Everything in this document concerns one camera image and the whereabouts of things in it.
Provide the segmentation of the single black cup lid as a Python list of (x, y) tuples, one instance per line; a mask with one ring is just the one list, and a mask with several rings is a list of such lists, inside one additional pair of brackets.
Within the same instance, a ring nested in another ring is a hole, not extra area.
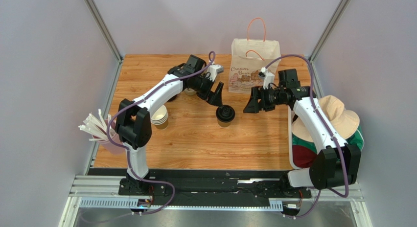
[(235, 110), (230, 105), (223, 105), (216, 110), (216, 117), (219, 121), (229, 123), (235, 118)]

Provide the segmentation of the single brown paper cup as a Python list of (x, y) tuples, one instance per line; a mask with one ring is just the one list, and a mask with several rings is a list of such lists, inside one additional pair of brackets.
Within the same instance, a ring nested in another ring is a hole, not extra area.
[(218, 122), (219, 126), (223, 127), (223, 128), (226, 128), (226, 127), (230, 126), (231, 123), (232, 123), (231, 121), (224, 122), (224, 121), (221, 121), (221, 120), (217, 120), (217, 122)]

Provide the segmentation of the paper takeout bag orange handles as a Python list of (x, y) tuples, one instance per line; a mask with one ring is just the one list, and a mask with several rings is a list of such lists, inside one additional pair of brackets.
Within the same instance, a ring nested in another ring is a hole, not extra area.
[[(261, 20), (263, 24), (261, 39), (250, 38), (250, 27), (255, 20)], [(259, 76), (261, 69), (281, 56), (279, 42), (266, 39), (266, 24), (260, 17), (250, 21), (246, 38), (233, 40), (231, 54), (229, 92), (243, 94), (249, 94), (252, 87), (262, 86), (263, 80)]]

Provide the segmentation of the stack of paper cups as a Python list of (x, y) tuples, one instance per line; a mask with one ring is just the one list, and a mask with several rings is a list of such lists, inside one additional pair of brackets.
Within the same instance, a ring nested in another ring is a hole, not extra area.
[(168, 111), (165, 105), (162, 105), (151, 117), (151, 123), (159, 130), (168, 127)]

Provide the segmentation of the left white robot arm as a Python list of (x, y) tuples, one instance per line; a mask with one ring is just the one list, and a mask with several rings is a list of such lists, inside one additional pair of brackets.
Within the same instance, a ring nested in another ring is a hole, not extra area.
[(150, 182), (146, 180), (149, 172), (146, 144), (152, 136), (151, 117), (166, 102), (185, 89), (192, 89), (208, 104), (223, 107), (223, 83), (220, 82), (215, 91), (211, 88), (217, 74), (222, 73), (224, 68), (214, 63), (214, 51), (208, 56), (209, 63), (206, 63), (205, 60), (190, 55), (186, 63), (171, 68), (147, 93), (132, 101), (124, 99), (120, 102), (115, 131), (126, 149), (128, 159), (127, 176), (120, 183), (122, 191), (142, 195), (150, 190)]

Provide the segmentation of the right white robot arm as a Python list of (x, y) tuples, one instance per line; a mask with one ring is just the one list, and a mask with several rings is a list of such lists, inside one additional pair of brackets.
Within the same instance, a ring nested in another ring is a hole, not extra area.
[(309, 86), (301, 86), (297, 71), (279, 71), (276, 86), (274, 74), (262, 68), (259, 77), (263, 86), (252, 88), (244, 113), (256, 114), (261, 110), (274, 110), (276, 105), (287, 105), (306, 126), (318, 156), (309, 168), (289, 171), (284, 180), (292, 188), (313, 187), (318, 190), (349, 186), (357, 180), (361, 151), (349, 145), (325, 117)]

